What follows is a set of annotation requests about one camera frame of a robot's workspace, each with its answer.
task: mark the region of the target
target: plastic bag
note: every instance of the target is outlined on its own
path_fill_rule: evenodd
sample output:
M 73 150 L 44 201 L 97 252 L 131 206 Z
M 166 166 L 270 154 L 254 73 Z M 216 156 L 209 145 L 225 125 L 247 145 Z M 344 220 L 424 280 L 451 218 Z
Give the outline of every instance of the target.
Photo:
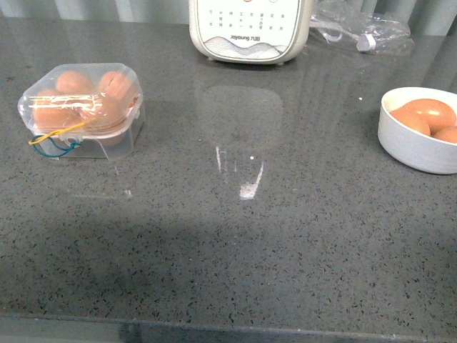
M 316 1 L 310 28 L 330 45 L 367 54 L 407 55 L 414 47 L 408 24 L 360 12 L 344 0 Z

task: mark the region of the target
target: gray speckled countertop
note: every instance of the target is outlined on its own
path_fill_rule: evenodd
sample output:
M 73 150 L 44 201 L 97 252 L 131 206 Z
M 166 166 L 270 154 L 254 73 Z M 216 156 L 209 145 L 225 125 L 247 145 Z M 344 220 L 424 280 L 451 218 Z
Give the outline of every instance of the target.
M 1 18 L 0 50 L 3 316 L 457 337 L 457 176 L 377 139 L 385 91 L 457 91 L 457 37 L 408 57 L 311 38 L 252 67 L 207 61 L 187 26 Z M 135 152 L 36 154 L 22 92 L 107 61 L 144 90 Z

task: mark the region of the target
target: egg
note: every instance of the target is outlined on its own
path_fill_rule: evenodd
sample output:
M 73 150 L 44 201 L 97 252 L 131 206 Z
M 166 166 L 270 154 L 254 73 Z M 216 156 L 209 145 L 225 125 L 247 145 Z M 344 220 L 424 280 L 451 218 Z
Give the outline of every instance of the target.
M 95 119 L 89 124 L 91 131 L 107 127 L 114 127 L 124 121 L 119 103 L 105 96 L 95 98 L 91 106 L 78 108 L 78 112 L 84 120 Z
M 433 138 L 457 144 L 457 126 L 450 126 L 436 132 Z
M 435 134 L 448 126 L 456 125 L 457 117 L 454 110 L 452 110 L 449 105 L 439 100 L 416 99 L 404 104 L 401 109 L 415 112 L 424 118 L 427 121 L 432 134 Z
M 397 119 L 403 125 L 406 125 L 412 130 L 430 136 L 430 127 L 427 121 L 419 116 L 416 112 L 405 111 L 403 107 L 391 112 L 393 118 Z
M 81 122 L 81 117 L 71 109 L 63 108 L 65 101 L 53 89 L 40 91 L 34 100 L 33 118 L 40 129 L 63 129 Z
M 108 71 L 99 81 L 97 91 L 115 99 L 125 111 L 138 95 L 138 89 L 127 75 L 119 71 Z
M 94 88 L 90 78 L 76 70 L 64 71 L 56 80 L 56 90 L 62 94 L 90 94 Z

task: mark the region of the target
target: white appliance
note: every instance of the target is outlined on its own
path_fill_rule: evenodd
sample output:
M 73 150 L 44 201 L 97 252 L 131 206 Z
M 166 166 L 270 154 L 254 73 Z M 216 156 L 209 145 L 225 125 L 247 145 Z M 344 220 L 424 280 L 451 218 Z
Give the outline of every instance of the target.
M 314 0 L 189 0 L 195 47 L 210 59 L 282 64 L 308 38 Z

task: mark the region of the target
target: clear plastic box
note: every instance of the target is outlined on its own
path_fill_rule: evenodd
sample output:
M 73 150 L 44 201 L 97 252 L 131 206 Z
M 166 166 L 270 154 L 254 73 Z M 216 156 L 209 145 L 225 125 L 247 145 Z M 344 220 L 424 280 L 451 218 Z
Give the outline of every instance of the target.
M 130 154 L 146 121 L 135 72 L 120 63 L 64 64 L 27 89 L 18 103 L 42 153 L 118 159 Z

